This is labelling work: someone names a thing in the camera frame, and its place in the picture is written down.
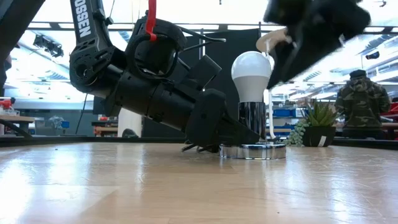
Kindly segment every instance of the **robotic arm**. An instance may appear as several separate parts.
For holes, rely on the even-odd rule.
[[[105,17],[101,0],[70,2],[77,42],[70,55],[70,80],[76,89],[102,97],[107,116],[123,107],[180,130],[202,147],[258,142],[258,134],[228,116],[224,93],[203,91],[221,68],[207,56],[192,68],[178,58],[193,48],[185,46],[183,31],[205,44],[225,40],[156,19],[150,0],[148,15],[136,22],[123,52],[110,41],[107,25],[112,20]],[[174,73],[176,63],[187,72]]]

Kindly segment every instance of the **chrome lamp base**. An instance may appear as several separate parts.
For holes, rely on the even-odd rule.
[[[227,146],[222,144],[220,157],[257,160],[284,159],[286,158],[286,145],[272,144],[269,142],[244,144],[240,146]]]

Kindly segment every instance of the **white light bulb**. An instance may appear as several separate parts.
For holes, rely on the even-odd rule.
[[[240,102],[263,102],[272,69],[270,61],[260,52],[239,55],[232,64],[231,74]]]

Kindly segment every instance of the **red strap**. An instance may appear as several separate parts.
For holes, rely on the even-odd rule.
[[[146,24],[146,31],[150,35],[150,41],[156,40],[154,34],[154,27],[156,24],[156,0],[148,0],[148,19]]]

